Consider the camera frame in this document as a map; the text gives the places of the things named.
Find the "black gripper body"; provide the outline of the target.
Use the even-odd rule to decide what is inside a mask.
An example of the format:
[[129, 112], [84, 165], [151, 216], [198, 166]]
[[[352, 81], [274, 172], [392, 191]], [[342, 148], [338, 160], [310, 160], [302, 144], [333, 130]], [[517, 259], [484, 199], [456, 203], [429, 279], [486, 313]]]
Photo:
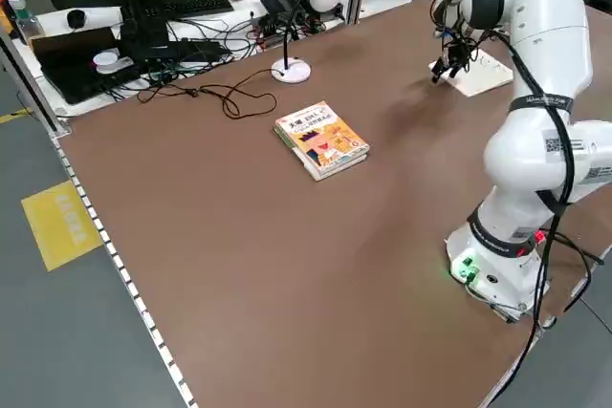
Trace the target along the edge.
[[473, 44], [469, 40], [452, 39], [442, 45], [442, 59], [449, 68], [467, 68], [471, 59]]

